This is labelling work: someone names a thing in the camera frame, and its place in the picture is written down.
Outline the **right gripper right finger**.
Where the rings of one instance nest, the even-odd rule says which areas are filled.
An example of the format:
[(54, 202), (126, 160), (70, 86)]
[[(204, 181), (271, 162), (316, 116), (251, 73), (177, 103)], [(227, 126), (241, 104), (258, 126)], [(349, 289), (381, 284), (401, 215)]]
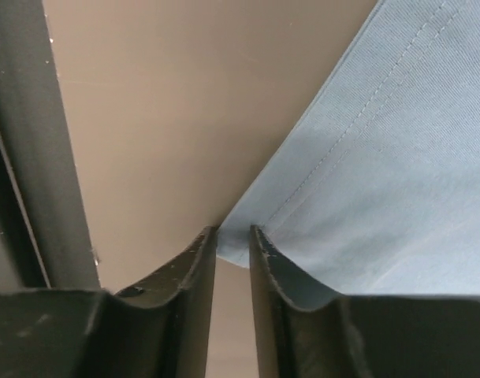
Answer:
[(480, 377), (480, 296), (344, 295), (249, 236), (262, 377)]

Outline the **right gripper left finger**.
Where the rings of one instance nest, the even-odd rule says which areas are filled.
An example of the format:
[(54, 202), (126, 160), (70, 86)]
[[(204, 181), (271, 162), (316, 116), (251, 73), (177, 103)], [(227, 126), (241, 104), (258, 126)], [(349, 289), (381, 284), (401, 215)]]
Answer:
[(203, 377), (217, 230), (116, 294), (0, 293), (0, 377)]

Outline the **light blue t-shirt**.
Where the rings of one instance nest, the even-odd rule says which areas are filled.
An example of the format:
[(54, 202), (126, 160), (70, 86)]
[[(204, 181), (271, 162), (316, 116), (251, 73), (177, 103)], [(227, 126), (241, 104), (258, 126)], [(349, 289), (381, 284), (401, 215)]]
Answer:
[(480, 295), (480, 1), (380, 1), (221, 225), (346, 294)]

